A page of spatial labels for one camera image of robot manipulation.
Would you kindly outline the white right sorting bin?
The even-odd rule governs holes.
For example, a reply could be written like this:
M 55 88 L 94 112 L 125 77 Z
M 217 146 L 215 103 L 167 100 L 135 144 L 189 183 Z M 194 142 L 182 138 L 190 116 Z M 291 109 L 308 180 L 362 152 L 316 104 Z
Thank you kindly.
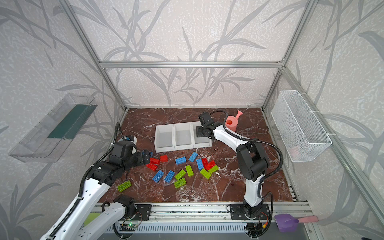
M 192 122 L 193 139 L 195 148 L 209 148 L 212 146 L 212 140 L 208 137 L 197 136 L 197 126 L 201 126 L 200 122 Z

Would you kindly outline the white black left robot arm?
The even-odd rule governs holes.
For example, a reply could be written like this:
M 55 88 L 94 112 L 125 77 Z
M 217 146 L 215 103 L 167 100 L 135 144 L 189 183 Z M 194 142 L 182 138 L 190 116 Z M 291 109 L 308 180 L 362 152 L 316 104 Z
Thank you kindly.
M 41 237 L 43 240 L 96 240 L 110 226 L 137 214 L 133 198 L 124 195 L 114 199 L 93 221 L 85 225 L 95 204 L 122 175 L 140 165 L 135 138 L 125 138 L 120 123 L 110 149 L 83 175 L 79 193 L 53 226 Z

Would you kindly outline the pink toy watering can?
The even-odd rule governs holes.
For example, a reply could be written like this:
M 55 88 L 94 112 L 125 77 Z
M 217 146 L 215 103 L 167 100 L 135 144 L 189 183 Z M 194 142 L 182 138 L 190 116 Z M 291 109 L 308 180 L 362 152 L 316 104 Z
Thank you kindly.
M 239 124 L 239 118 L 241 115 L 243 115 L 243 112 L 238 111 L 236 116 L 228 116 L 226 120 L 226 127 L 229 130 L 235 132 Z

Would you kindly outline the white middle sorting bin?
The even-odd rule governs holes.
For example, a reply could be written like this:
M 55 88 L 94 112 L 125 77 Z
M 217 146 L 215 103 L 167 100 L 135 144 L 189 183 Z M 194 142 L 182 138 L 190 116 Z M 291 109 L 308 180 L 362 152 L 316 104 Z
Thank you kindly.
M 175 124 L 176 150 L 187 150 L 192 148 L 191 123 Z

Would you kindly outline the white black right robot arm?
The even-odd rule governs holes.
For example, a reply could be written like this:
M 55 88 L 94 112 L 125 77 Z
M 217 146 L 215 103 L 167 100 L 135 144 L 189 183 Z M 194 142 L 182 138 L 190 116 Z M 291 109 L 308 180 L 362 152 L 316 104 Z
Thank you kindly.
M 265 196 L 262 195 L 263 184 L 266 179 L 272 177 L 282 168 L 284 156 L 282 151 L 275 145 L 256 139 L 249 139 L 226 127 L 226 123 L 217 122 L 212 118 L 215 113 L 226 114 L 225 121 L 229 117 L 226 111 L 216 110 L 211 113 L 204 112 L 199 115 L 200 125 L 196 127 L 197 137 L 208 137 L 220 141 L 236 152 L 239 169 L 246 179 L 246 192 L 244 195 L 244 212 L 249 219 L 255 219 L 262 211 Z M 279 156 L 278 166 L 271 172 L 267 172 L 270 166 L 269 157 L 264 149 L 269 146 Z

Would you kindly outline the green lego brick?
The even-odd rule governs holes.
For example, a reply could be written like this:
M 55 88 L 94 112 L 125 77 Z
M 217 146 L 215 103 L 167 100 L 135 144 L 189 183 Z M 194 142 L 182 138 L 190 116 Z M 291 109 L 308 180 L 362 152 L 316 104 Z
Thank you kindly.
M 209 169 L 209 173 L 212 174 L 219 170 L 219 167 L 217 165 L 214 165 L 211 169 Z
M 187 171 L 187 174 L 189 177 L 194 176 L 194 172 L 193 172 L 192 167 L 190 165 L 186 166 L 186 171 Z
M 178 180 L 180 180 L 181 178 L 183 178 L 185 174 L 186 174 L 186 172 L 185 172 L 184 170 L 180 170 L 180 171 L 175 175 L 175 179 L 178 181 Z
M 181 178 L 181 179 L 177 180 L 176 182 L 174 182 L 175 189 L 178 189 L 182 186 L 185 186 L 186 184 L 187 184 L 187 182 L 186 182 L 185 178 Z
M 132 186 L 131 181 L 125 181 L 125 182 L 121 183 L 120 185 L 118 185 L 117 189 L 118 189 L 119 193 L 122 193 L 123 191 L 127 190 L 131 186 Z
M 202 169 L 200 170 L 200 174 L 206 178 L 207 180 L 209 180 L 212 176 L 212 174 L 210 174 L 206 169 Z

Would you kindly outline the small red lego brick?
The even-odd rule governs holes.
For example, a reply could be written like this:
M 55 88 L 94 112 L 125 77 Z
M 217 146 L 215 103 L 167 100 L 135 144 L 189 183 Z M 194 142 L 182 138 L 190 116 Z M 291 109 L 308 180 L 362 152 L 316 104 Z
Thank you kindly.
M 160 162 L 161 163 L 167 163 L 168 162 L 168 156 L 167 155 L 160 156 Z

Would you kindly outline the clear wall shelf green mat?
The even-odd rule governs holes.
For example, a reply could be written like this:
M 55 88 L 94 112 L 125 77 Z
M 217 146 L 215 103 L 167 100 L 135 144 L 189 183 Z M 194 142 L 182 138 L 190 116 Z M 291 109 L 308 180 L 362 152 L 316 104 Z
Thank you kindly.
M 10 152 L 24 163 L 55 163 L 97 107 L 94 97 L 67 94 Z

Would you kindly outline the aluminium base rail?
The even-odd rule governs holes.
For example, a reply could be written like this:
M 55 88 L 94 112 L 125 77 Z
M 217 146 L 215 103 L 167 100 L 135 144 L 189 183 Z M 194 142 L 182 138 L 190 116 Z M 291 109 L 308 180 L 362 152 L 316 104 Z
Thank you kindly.
M 232 210 L 230 202 L 166 202 L 166 203 L 137 203 L 137 205 L 151 205 L 149 210 L 142 206 L 141 214 L 137 214 L 133 221 L 142 223 L 227 223 L 227 222 L 265 222 L 264 214 L 255 219 L 240 219 L 238 211 Z M 314 215 L 307 202 L 274 202 L 273 215 L 290 214 L 295 218 Z

